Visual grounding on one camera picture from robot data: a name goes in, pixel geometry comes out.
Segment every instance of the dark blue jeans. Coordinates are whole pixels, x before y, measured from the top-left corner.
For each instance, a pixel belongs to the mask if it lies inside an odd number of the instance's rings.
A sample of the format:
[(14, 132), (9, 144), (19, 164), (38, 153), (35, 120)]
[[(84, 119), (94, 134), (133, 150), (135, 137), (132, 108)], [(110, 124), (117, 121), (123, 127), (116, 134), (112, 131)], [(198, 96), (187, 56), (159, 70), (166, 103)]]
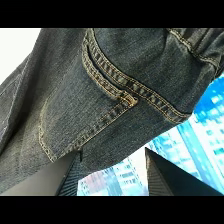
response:
[(224, 29), (42, 29), (0, 86), (0, 193), (72, 150), (79, 178), (184, 122), (224, 66)]

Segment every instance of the back pocket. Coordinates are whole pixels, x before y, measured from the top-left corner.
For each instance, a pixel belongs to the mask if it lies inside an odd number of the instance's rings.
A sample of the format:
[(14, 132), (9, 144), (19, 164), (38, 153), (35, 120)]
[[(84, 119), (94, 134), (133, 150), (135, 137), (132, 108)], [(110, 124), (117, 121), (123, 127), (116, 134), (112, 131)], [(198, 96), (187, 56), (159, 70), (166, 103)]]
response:
[(89, 52), (87, 35), (73, 68), (46, 99), (39, 142), (54, 162), (81, 147), (138, 102), (105, 78)]

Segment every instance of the denim jeans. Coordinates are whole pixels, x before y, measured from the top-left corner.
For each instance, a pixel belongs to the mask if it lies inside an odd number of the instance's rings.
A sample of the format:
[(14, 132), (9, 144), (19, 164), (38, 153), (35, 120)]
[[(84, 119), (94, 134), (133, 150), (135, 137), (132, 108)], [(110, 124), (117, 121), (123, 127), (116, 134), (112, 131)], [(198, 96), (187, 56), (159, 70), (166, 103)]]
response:
[(120, 162), (187, 120), (223, 66), (221, 28), (42, 29), (0, 86), (0, 193), (72, 150), (79, 179)]

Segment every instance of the jeans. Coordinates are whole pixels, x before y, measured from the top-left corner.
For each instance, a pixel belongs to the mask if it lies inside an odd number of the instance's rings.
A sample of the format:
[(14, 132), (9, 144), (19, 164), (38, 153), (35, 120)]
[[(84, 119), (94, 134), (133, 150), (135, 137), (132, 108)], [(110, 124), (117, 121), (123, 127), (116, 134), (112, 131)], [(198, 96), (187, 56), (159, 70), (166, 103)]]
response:
[(42, 29), (0, 86), (0, 193), (72, 150), (77, 178), (184, 122), (224, 66), (221, 28)]

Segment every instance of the cityscape image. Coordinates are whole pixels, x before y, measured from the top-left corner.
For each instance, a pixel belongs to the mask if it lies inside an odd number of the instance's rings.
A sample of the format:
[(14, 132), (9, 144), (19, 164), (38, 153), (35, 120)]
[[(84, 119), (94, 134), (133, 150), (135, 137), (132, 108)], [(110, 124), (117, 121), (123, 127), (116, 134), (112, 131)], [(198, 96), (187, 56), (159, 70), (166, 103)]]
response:
[[(145, 146), (224, 194), (224, 73), (184, 123)], [(78, 196), (148, 196), (145, 151), (79, 181)]]

